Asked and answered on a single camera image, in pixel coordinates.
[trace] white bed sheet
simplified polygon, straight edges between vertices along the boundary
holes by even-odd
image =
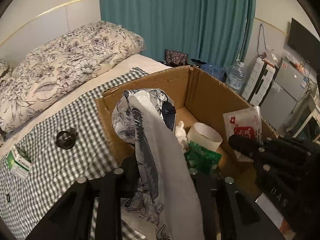
[[[82,94],[88,92],[95,87],[108,82],[112,79],[115,79],[118,76],[126,74],[130,71],[133,67],[139,67],[140,69],[144,70],[145,72],[152,74],[155,72],[159,72],[170,67],[161,64],[160,62],[156,62],[155,60],[136,54],[133,56],[128,57],[124,61],[120,62],[114,68],[109,70],[102,75],[87,81],[85,84],[77,87],[72,92],[68,93],[67,95],[60,98],[57,102],[55,102],[52,106],[49,106],[46,110],[44,110],[39,115],[31,118],[28,122],[23,124],[22,126],[15,129],[10,135],[6,142],[0,147],[0,158],[7,154],[12,145],[20,141],[31,129],[39,122],[44,121],[46,118],[54,115],[66,105],[70,104],[74,100],[76,100]]]

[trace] wall-mounted tv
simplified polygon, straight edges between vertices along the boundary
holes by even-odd
[[[320,73],[320,41],[293,18],[287,44],[298,52],[318,74]]]

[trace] plastic water jug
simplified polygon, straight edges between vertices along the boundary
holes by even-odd
[[[226,84],[234,92],[240,94],[245,82],[244,64],[239,60],[236,60],[236,62],[229,68],[227,75]]]

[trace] red and white packet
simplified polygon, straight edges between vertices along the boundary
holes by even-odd
[[[226,128],[227,139],[233,134],[239,134],[243,137],[255,139],[260,142],[262,128],[260,107],[253,106],[247,109],[223,114],[224,126]],[[238,161],[253,162],[249,157],[234,150]]]

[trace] mini fridge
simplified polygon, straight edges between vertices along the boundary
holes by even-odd
[[[279,71],[260,109],[261,115],[274,128],[278,129],[295,108],[297,101],[306,91],[302,75],[289,62],[282,60]]]

